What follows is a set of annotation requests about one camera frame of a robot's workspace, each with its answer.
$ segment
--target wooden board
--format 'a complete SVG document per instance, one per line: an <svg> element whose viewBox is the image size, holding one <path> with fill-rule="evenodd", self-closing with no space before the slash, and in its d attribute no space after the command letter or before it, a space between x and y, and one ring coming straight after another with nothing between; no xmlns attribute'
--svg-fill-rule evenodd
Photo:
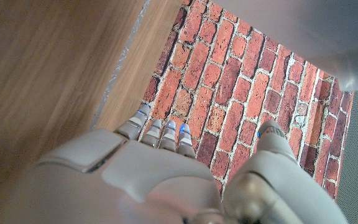
<svg viewBox="0 0 358 224"><path fill-rule="evenodd" d="M144 2L0 1L0 201L28 164L88 130ZM167 22L169 32L171 16ZM165 41L147 44L154 46L139 51L157 56L139 55L145 63L142 57L159 57ZM125 73L145 80L125 88L144 91L155 64L146 66L149 72Z"/></svg>
<svg viewBox="0 0 358 224"><path fill-rule="evenodd" d="M96 125L97 128L113 131L139 108L148 86L144 83L149 84L152 71L154 71L164 47L155 45L155 43L167 41L180 3L180 1L168 0L152 0L150 2L149 7L158 8L158 11L146 11L142 26L136 33L127 60L122 66L121 74L103 108Z"/></svg>

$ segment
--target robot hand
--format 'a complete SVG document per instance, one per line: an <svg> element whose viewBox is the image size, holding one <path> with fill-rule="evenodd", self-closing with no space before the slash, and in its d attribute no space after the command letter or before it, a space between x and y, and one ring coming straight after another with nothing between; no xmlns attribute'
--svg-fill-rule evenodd
<svg viewBox="0 0 358 224"><path fill-rule="evenodd" d="M94 130L30 166L0 206L0 223L346 223L296 163L279 125L264 123L257 153L226 186L195 160L187 124L155 120L143 106L115 130Z"/></svg>

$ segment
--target red brick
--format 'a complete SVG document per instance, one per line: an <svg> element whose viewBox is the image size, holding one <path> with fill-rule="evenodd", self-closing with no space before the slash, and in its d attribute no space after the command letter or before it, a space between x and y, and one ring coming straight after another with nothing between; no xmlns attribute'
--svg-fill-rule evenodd
<svg viewBox="0 0 358 224"><path fill-rule="evenodd" d="M272 90L269 90L266 97L265 109L272 114L276 114L279 102L280 95Z"/></svg>
<svg viewBox="0 0 358 224"><path fill-rule="evenodd" d="M259 68L263 68L264 70L271 72L275 59L276 59L276 54L273 53L271 50L265 49L262 54L262 59L259 63Z"/></svg>
<svg viewBox="0 0 358 224"><path fill-rule="evenodd" d="M333 141L331 143L331 147L329 148L329 152L331 153L331 155L338 157L341 155L342 138L345 131L345 125L346 114L340 111L338 114L338 120L336 121Z"/></svg>
<svg viewBox="0 0 358 224"><path fill-rule="evenodd" d="M196 44L193 55L189 61L189 67L185 72L183 84L188 88L195 89L203 71L206 58L208 56L209 47L201 42Z"/></svg>
<svg viewBox="0 0 358 224"><path fill-rule="evenodd" d="M232 95L234 84L240 72L240 64L240 61L234 58L228 58L227 60L218 86L218 93L215 97L215 102L220 105L225 105Z"/></svg>
<svg viewBox="0 0 358 224"><path fill-rule="evenodd" d="M233 162L231 164L229 181L237 173L237 171L247 162L249 158L251 148L244 147L243 145L238 144L236 152L234 153Z"/></svg>
<svg viewBox="0 0 358 224"><path fill-rule="evenodd" d="M232 43L232 53L237 57L242 57L246 48L246 40L243 37L235 36Z"/></svg>
<svg viewBox="0 0 358 224"><path fill-rule="evenodd" d="M295 159L298 158L299 149L301 147L301 140L302 130L296 127L292 127L291 137L288 143L290 144L292 152L295 155Z"/></svg>
<svg viewBox="0 0 358 224"><path fill-rule="evenodd" d="M165 119L168 116L176 90L179 87L180 78L181 73L179 71L172 69L168 71L160 93L155 100L155 106L152 112L153 118Z"/></svg>
<svg viewBox="0 0 358 224"><path fill-rule="evenodd" d="M183 0L183 4L185 6L189 6L191 2L192 2L192 0Z"/></svg>
<svg viewBox="0 0 358 224"><path fill-rule="evenodd" d="M252 38L247 44L246 56L244 57L242 68L242 73L247 77L252 78L254 76L263 41L264 37L261 34L255 31L252 32Z"/></svg>
<svg viewBox="0 0 358 224"><path fill-rule="evenodd" d="M262 103L265 98L265 91L269 77L263 73L258 73L254 86L252 87L252 94L249 99L247 108L247 117L254 118L260 114Z"/></svg>
<svg viewBox="0 0 358 224"><path fill-rule="evenodd" d="M171 31L171 34L168 37L167 43L165 43L164 49L161 53L160 59L158 60L157 66L154 71L157 75L162 75L162 71L168 63L169 55L172 51L173 43L175 42L177 36L177 32Z"/></svg>
<svg viewBox="0 0 358 224"><path fill-rule="evenodd" d="M256 130L256 124L250 122L250 121L244 121L241 127L241 133L240 133L240 140L247 145L252 144L252 140L254 138Z"/></svg>
<svg viewBox="0 0 358 224"><path fill-rule="evenodd" d="M193 145L194 152L197 152L198 141L195 139L192 139L191 144Z"/></svg>
<svg viewBox="0 0 358 224"><path fill-rule="evenodd" d="M227 114L224 124L222 139L219 147L227 152L231 152L234 142L236 141L237 132L239 130L242 118L243 107L239 103L233 102Z"/></svg>
<svg viewBox="0 0 358 224"><path fill-rule="evenodd" d="M323 133L328 135L330 139L332 139L334 136L335 124L336 124L336 119L333 116L328 115L326 118L326 125L324 126Z"/></svg>
<svg viewBox="0 0 358 224"><path fill-rule="evenodd" d="M237 17L226 10L223 12L223 16L230 21L237 22Z"/></svg>
<svg viewBox="0 0 358 224"><path fill-rule="evenodd" d="M314 171L314 162L316 161L317 149L312 146L303 146L303 151L300 159L300 165L303 168Z"/></svg>
<svg viewBox="0 0 358 224"><path fill-rule="evenodd" d="M328 139L324 139L323 143L321 145L320 153L318 154L318 160L316 163L316 175L314 176L314 180L320 186L323 184L324 173L326 171L330 145L331 145L331 142Z"/></svg>
<svg viewBox="0 0 358 224"><path fill-rule="evenodd" d="M215 163L212 167L212 174L216 177L224 177L229 167L230 159L225 152L216 152Z"/></svg>
<svg viewBox="0 0 358 224"><path fill-rule="evenodd" d="M333 115L337 115L339 111L339 105L341 104L342 91L339 89L338 79L334 79L333 92L331 93L331 99L329 101L328 111Z"/></svg>
<svg viewBox="0 0 358 224"><path fill-rule="evenodd" d="M191 103L193 102L193 97L186 90L180 90L177 95L177 100L173 104L173 109L178 112L178 114L187 116Z"/></svg>
<svg viewBox="0 0 358 224"><path fill-rule="evenodd" d="M181 41L188 42L190 44L195 41L204 12L205 5L199 1L195 1L191 6L189 15L187 16L185 27L180 34Z"/></svg>
<svg viewBox="0 0 358 224"><path fill-rule="evenodd" d="M342 141L342 148L343 149L345 149L345 145L346 145L347 130L348 130L348 128L345 128L345 131L344 131L345 134L343 135L343 141Z"/></svg>
<svg viewBox="0 0 358 224"><path fill-rule="evenodd" d="M330 76L327 73L320 70L319 77L322 79L326 79L326 78L329 78Z"/></svg>
<svg viewBox="0 0 358 224"><path fill-rule="evenodd" d="M146 93L143 96L143 100L151 102L155 98L155 93L157 92L157 86L160 83L158 78L152 77L149 86L147 87Z"/></svg>
<svg viewBox="0 0 358 224"><path fill-rule="evenodd" d="M296 112L299 115L306 115L308 112L308 107L309 105L307 105L306 103L298 103L298 107L296 108Z"/></svg>
<svg viewBox="0 0 358 224"><path fill-rule="evenodd" d="M314 91L314 97L318 100L328 100L329 93L331 92L331 84L326 81L317 82L316 89Z"/></svg>
<svg viewBox="0 0 358 224"><path fill-rule="evenodd" d="M222 25L218 30L218 36L216 37L215 40L215 47L212 52L211 59L214 62L218 64L223 64L233 30L234 30L234 26L229 21L222 22Z"/></svg>
<svg viewBox="0 0 358 224"><path fill-rule="evenodd" d="M189 127L191 135L198 138L203 131L204 123L211 105L212 91L201 87L193 111L190 114Z"/></svg>
<svg viewBox="0 0 358 224"><path fill-rule="evenodd" d="M249 89L251 88L251 83L243 78L239 78L239 81L236 86L236 90L234 90L235 99L245 102L248 97Z"/></svg>
<svg viewBox="0 0 358 224"><path fill-rule="evenodd" d="M219 18L221 17L221 13L222 13L222 7L218 6L215 3L211 3L210 7L209 7L209 14L208 14L208 18L210 18L212 21L219 21Z"/></svg>
<svg viewBox="0 0 358 224"><path fill-rule="evenodd" d="M247 35L249 33L249 30L251 30L251 26L240 19L239 26L237 28L237 32L240 34Z"/></svg>
<svg viewBox="0 0 358 224"><path fill-rule="evenodd" d="M173 23L173 26L177 29L180 29L183 25L183 21L185 21L186 18L186 11L183 8L180 8L179 13L177 15L177 18L175 19L175 22Z"/></svg>
<svg viewBox="0 0 358 224"><path fill-rule="evenodd" d="M308 63L306 66L305 78L303 79L303 84L301 88L300 99L309 103L311 98L311 93L313 91L314 82L316 81L317 68Z"/></svg>
<svg viewBox="0 0 358 224"><path fill-rule="evenodd" d="M212 107L207 123L207 128L215 133L220 133L226 112L221 108Z"/></svg>
<svg viewBox="0 0 358 224"><path fill-rule="evenodd" d="M263 124L265 123L265 121L270 121L270 120L274 121L274 117L270 116L268 113L263 113L260 119L260 123Z"/></svg>
<svg viewBox="0 0 358 224"><path fill-rule="evenodd" d="M198 149L197 161L200 161L209 167L209 165L211 165L212 157L214 156L216 143L218 143L217 137L210 133L204 133L203 140Z"/></svg>
<svg viewBox="0 0 358 224"><path fill-rule="evenodd" d="M325 185L324 188L327 190L327 193L329 194L329 196L331 196L331 198L336 198L335 184L326 180L324 185Z"/></svg>
<svg viewBox="0 0 358 224"><path fill-rule="evenodd" d="M218 189L219 193L222 194L222 182L220 180L215 179L216 188Z"/></svg>
<svg viewBox="0 0 358 224"><path fill-rule="evenodd" d="M177 43L177 47L175 49L175 54L172 58L172 64L179 68L184 68L187 62L187 59L190 54L190 49L182 45L181 43Z"/></svg>
<svg viewBox="0 0 358 224"><path fill-rule="evenodd" d="M289 132L292 115L296 105L296 94L298 93L298 87L287 83L284 91L284 97L281 102L280 111L278 112L277 121L283 128L284 132Z"/></svg>
<svg viewBox="0 0 358 224"><path fill-rule="evenodd" d="M208 43L212 42L216 32L216 25L210 21L205 21L201 27L200 37Z"/></svg>
<svg viewBox="0 0 358 224"><path fill-rule="evenodd" d="M274 52L276 52L277 47L278 47L278 43L275 40L271 39L270 37L266 37L265 48L273 50Z"/></svg>
<svg viewBox="0 0 358 224"><path fill-rule="evenodd" d="M351 97L352 95L349 92L343 92L343 99L341 104L342 110L348 111L349 105L351 103Z"/></svg>
<svg viewBox="0 0 358 224"><path fill-rule="evenodd" d="M329 158L327 164L326 178L336 180L338 175L339 163L337 159Z"/></svg>
<svg viewBox="0 0 358 224"><path fill-rule="evenodd" d="M284 48L283 46L280 47L280 50L278 51L276 64L274 66L272 82L270 84L270 86L277 91L281 91L281 89L283 88L285 72L287 70L290 55L291 55L291 51Z"/></svg>
<svg viewBox="0 0 358 224"><path fill-rule="evenodd" d="M305 60L301 58L299 55L294 55L293 57L297 62L299 62L301 65L305 64Z"/></svg>
<svg viewBox="0 0 358 224"><path fill-rule="evenodd" d="M320 137L321 126L323 122L324 105L322 102L313 102L311 105L308 130L305 142L308 144L317 144Z"/></svg>
<svg viewBox="0 0 358 224"><path fill-rule="evenodd" d="M301 82L302 71L303 71L303 66L298 62L295 62L291 66L290 74L288 75L288 78L296 83L299 83Z"/></svg>
<svg viewBox="0 0 358 224"><path fill-rule="evenodd" d="M183 125L185 123L185 120L182 119L182 118L178 118L177 116L175 115L170 115L169 116L169 120L172 120L175 122L175 124L177 124L177 129L175 131L175 139L176 141L178 141L178 138L179 138L179 131L180 131L180 126Z"/></svg>
<svg viewBox="0 0 358 224"><path fill-rule="evenodd" d="M215 88L220 75L221 69L218 66L213 64L208 65L204 73L204 84L211 88Z"/></svg>

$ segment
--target brick wall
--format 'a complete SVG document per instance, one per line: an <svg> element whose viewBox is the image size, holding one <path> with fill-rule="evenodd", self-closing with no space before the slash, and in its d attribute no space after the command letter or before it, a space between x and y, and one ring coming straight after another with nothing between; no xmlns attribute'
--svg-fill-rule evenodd
<svg viewBox="0 0 358 224"><path fill-rule="evenodd" d="M197 160L221 192L274 119L301 167L336 197L352 95L211 1L183 2L143 103L146 128L155 119L190 125Z"/></svg>

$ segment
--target wood grain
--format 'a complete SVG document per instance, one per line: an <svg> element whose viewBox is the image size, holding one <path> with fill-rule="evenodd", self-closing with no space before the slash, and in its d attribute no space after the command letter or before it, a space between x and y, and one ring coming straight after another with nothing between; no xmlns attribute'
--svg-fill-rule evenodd
<svg viewBox="0 0 358 224"><path fill-rule="evenodd" d="M103 108L97 128L113 131L139 108L164 47L155 43L167 41L180 3L180 1L169 0L150 2L149 7L158 8L158 11L146 11L142 25L122 66L121 74Z"/></svg>
<svg viewBox="0 0 358 224"><path fill-rule="evenodd" d="M0 201L28 164L88 130L144 2L0 1ZM171 15L164 21L162 14L167 13L156 2L150 3L155 12L147 15L160 15L160 20L149 19L150 24L139 28L147 37L152 29L165 35L173 24ZM177 2L164 1L162 10L177 15ZM139 83L121 88L142 95L167 37L137 45L141 54L126 62L153 64L145 65L142 73L123 69L122 74ZM135 96L126 100L136 102L130 105L139 102ZM110 118L124 113L125 106L116 107Z"/></svg>

